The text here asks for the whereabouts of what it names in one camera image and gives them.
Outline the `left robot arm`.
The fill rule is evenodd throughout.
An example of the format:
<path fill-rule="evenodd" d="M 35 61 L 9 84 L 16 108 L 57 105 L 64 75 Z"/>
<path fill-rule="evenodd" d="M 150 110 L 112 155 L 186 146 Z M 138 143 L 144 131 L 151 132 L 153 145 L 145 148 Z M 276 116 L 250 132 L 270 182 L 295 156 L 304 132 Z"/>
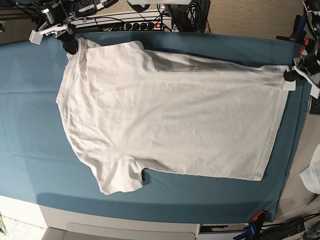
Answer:
<path fill-rule="evenodd" d="M 288 81 L 294 78 L 304 78 L 311 84 L 311 89 L 320 90 L 320 84 L 314 82 L 315 75 L 320 73 L 320 2 L 304 0 L 303 15 L 297 15 L 293 31 L 289 37 L 277 36 L 283 40 L 301 45 L 299 56 L 284 73 Z"/>

